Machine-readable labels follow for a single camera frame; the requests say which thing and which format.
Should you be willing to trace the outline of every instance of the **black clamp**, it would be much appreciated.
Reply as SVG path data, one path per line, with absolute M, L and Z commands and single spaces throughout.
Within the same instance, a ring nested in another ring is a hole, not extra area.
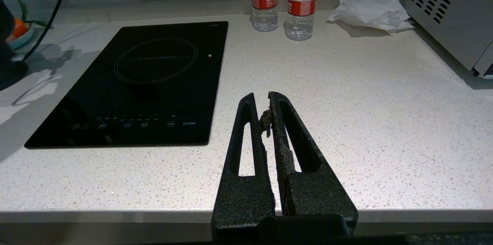
M 211 221 L 213 240 L 324 240 L 353 233 L 358 211 L 320 152 L 293 105 L 269 92 L 270 109 L 260 122 L 253 94 L 238 106 Z M 250 122 L 254 176 L 239 176 L 243 127 Z M 262 131 L 270 133 L 276 156 L 282 216 L 267 170 Z M 288 134 L 301 167 L 294 168 Z

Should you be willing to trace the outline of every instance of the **white paper towel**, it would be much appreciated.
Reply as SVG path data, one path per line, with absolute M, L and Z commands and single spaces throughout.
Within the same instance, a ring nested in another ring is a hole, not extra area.
M 383 29 L 393 35 L 403 29 L 412 29 L 410 18 L 399 0 L 339 0 L 336 13 L 329 21 L 341 20 L 352 26 Z

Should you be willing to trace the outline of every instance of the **speckled countertop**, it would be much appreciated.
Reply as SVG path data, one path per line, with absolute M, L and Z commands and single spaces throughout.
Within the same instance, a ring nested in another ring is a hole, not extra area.
M 414 31 L 329 13 L 304 42 L 256 32 L 248 15 L 57 25 L 0 92 L 0 222 L 208 222 L 238 102 L 254 92 L 261 113 L 269 91 L 289 97 L 361 222 L 493 222 L 493 82 L 464 80 Z M 120 27 L 213 20 L 229 31 L 209 145 L 23 148 Z

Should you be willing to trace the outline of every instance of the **power cord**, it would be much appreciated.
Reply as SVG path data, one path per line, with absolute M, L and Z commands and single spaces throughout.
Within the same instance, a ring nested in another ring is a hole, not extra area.
M 26 61 L 26 59 L 28 57 L 30 57 L 30 55 L 37 49 L 37 47 L 39 46 L 39 44 L 41 43 L 41 41 L 43 41 L 44 36 L 46 35 L 46 33 L 48 32 L 48 30 L 50 29 L 51 24 L 53 23 L 53 20 L 55 19 L 55 16 L 56 16 L 56 14 L 58 12 L 58 8 L 60 8 L 60 4 L 62 4 L 62 0 L 58 0 L 57 1 L 57 4 L 55 5 L 55 8 L 53 9 L 53 13 L 51 14 L 51 18 L 48 21 L 48 24 L 46 24 L 46 27 L 44 28 L 43 33 L 41 34 L 41 36 L 39 36 L 39 38 L 36 41 L 35 45 L 29 50 L 29 52 L 26 55 L 24 55 L 24 58 L 22 59 L 22 61 Z

